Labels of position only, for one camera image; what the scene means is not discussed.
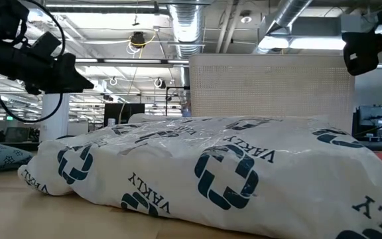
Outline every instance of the package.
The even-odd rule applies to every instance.
[[[40,144],[30,187],[272,238],[382,239],[382,161],[317,119],[180,118]]]

